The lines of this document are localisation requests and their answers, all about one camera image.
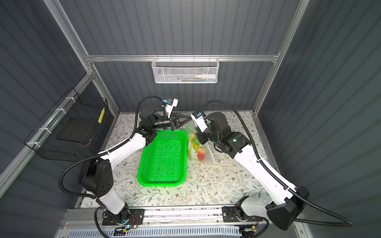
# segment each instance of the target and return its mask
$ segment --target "table surface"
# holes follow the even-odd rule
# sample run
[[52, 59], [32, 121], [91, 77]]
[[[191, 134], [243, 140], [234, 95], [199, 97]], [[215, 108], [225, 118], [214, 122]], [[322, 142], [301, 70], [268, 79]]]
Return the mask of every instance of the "table surface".
[[[223, 112], [223, 114], [232, 131], [246, 135], [234, 112]], [[239, 112], [239, 114], [250, 130], [259, 154], [267, 160], [251, 112]], [[135, 114], [118, 116], [106, 148], [114, 146], [132, 133], [134, 118]], [[143, 152], [143, 149], [140, 149], [113, 170], [113, 189], [129, 206], [135, 207], [234, 204], [245, 195], [269, 198], [266, 190], [247, 169], [227, 154], [218, 153], [213, 144], [209, 143], [215, 164], [205, 165], [188, 157], [186, 179], [177, 187], [144, 187], [139, 184], [136, 176]], [[90, 198], [84, 198], [80, 207], [95, 208], [99, 205]]]

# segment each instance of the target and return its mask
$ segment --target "green plastic basket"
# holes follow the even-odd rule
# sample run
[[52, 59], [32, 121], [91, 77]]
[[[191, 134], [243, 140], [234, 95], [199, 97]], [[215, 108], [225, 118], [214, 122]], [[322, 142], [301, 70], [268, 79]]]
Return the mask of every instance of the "green plastic basket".
[[158, 132], [143, 150], [138, 181], [143, 186], [177, 186], [187, 171], [187, 134], [182, 130]]

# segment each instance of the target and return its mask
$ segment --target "yellow label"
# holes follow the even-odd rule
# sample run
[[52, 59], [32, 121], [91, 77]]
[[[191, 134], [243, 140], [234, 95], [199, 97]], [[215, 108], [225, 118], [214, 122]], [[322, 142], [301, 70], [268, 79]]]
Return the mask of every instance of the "yellow label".
[[98, 119], [98, 123], [99, 123], [99, 124], [102, 122], [103, 115], [104, 115], [104, 108], [102, 109], [102, 112], [101, 112], [101, 114], [99, 115], [99, 119]]

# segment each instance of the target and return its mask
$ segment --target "black mesh basket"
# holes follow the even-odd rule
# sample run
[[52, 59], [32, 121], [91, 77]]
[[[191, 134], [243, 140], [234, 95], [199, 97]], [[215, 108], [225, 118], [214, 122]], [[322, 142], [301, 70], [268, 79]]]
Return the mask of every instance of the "black mesh basket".
[[76, 94], [38, 129], [38, 136], [28, 137], [24, 143], [49, 160], [79, 161], [92, 156], [92, 140], [107, 109], [104, 98]]

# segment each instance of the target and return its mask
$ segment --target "white wire basket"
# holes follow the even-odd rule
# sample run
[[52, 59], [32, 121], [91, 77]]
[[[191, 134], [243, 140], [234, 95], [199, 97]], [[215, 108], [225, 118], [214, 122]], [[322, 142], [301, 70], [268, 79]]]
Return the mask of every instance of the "white wire basket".
[[152, 60], [156, 83], [216, 83], [218, 59], [208, 61], [162, 61]]

